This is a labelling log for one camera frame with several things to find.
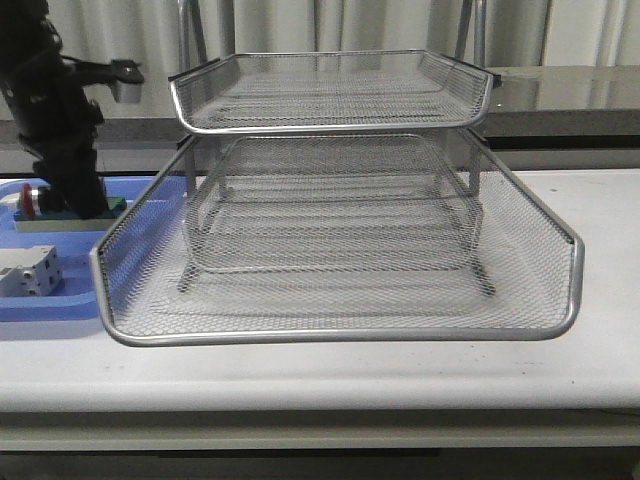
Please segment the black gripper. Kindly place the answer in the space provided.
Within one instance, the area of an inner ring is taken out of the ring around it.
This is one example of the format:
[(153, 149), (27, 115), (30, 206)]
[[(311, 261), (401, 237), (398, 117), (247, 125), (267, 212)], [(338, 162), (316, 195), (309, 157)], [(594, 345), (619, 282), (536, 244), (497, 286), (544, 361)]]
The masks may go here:
[(33, 170), (82, 219), (108, 209), (94, 138), (104, 122), (84, 88), (105, 82), (105, 66), (62, 56), (57, 47), (1, 52), (1, 91)]

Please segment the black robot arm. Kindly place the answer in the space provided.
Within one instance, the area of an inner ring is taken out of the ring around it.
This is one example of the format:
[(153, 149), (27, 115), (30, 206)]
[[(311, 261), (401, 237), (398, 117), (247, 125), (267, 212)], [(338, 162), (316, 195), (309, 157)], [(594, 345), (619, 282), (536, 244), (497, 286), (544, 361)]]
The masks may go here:
[(48, 12), (45, 1), (1, 3), (1, 92), (34, 172), (90, 219), (108, 208), (94, 149), (104, 119), (64, 64)]

